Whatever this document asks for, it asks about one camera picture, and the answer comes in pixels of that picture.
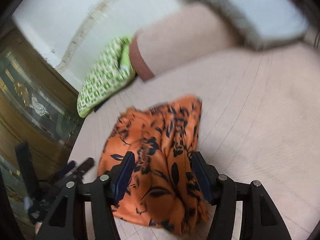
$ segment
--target green pillow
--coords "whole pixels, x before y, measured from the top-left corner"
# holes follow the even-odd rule
[[[85,118],[98,104],[124,88],[135,77],[130,64],[130,37],[113,39],[87,74],[78,95],[77,109]]]

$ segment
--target silver screw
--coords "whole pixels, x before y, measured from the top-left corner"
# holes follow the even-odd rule
[[[256,187],[259,187],[261,186],[261,182],[259,180],[254,180],[253,185],[255,185]]]
[[[226,175],[224,175],[224,174],[221,174],[221,175],[219,175],[219,177],[218,177],[218,179],[220,179],[220,180],[227,180],[228,179],[228,177],[226,176]]]
[[[106,174],[100,176],[100,180],[102,180],[102,181],[106,181],[108,179],[109,179],[109,176]]]
[[[73,181],[69,181],[66,186],[67,186],[68,188],[71,188],[71,187],[73,187],[74,185],[75,185],[75,183],[74,183]]]

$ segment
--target green and white checkered fabric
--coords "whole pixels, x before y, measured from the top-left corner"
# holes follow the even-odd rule
[[[78,95],[80,117],[86,117],[95,106],[134,79],[135,71],[129,59],[130,43],[130,37],[113,39],[94,63]]]

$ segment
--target orange floral fabric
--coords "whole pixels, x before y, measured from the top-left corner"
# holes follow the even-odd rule
[[[112,206],[115,217],[176,235],[208,220],[191,155],[198,142],[202,103],[195,97],[153,107],[130,108],[122,114],[106,141],[98,175],[121,162],[127,151],[135,168],[124,198]]]

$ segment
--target light blue cushion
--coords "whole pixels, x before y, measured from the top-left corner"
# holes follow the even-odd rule
[[[301,38],[307,19],[290,0],[201,0],[226,16],[254,49],[265,49]]]

